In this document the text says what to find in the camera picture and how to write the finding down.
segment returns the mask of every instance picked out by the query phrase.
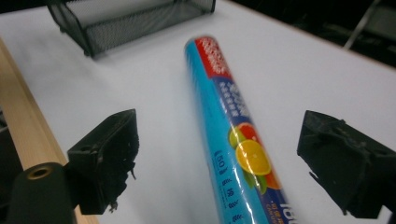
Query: black mesh basket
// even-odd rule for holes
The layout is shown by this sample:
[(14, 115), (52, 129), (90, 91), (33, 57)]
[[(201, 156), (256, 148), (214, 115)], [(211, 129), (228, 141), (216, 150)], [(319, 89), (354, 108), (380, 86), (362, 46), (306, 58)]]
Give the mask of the black mesh basket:
[(61, 32), (87, 56), (212, 13), (216, 0), (47, 0)]

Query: orange fruit graphic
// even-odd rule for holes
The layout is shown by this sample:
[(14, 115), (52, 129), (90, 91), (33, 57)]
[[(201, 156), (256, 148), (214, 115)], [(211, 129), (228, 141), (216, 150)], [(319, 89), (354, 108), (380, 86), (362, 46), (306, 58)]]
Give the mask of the orange fruit graphic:
[(271, 165), (262, 146), (253, 140), (240, 143), (235, 151), (236, 160), (246, 172), (253, 175), (268, 175)]

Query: white table surface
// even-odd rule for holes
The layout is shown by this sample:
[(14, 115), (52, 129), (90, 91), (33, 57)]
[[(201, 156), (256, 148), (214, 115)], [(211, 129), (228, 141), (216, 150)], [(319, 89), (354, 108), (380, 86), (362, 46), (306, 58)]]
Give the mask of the white table surface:
[(386, 223), (343, 216), (296, 149), (305, 110), (344, 119), (396, 148), (396, 71), (278, 21), (218, 1), (213, 15), (163, 30), (98, 60), (62, 35), (44, 7), (0, 15), (0, 36), (64, 152), (107, 116), (136, 108), (137, 180), (101, 223), (218, 223), (186, 42), (213, 35), (300, 223)]

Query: blue cylindrical package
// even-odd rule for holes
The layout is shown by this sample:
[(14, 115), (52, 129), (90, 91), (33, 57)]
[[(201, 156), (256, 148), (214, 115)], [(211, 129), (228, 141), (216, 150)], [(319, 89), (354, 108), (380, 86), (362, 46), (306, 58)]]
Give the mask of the blue cylindrical package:
[(218, 42), (195, 38), (185, 53), (221, 223), (296, 224)]

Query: red label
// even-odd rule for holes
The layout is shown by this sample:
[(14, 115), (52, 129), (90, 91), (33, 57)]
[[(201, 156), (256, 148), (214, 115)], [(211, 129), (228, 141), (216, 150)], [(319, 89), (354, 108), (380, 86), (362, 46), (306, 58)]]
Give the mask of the red label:
[(231, 78), (230, 70), (216, 40), (211, 37), (201, 37), (195, 40), (195, 45), (198, 48), (198, 52), (209, 78)]

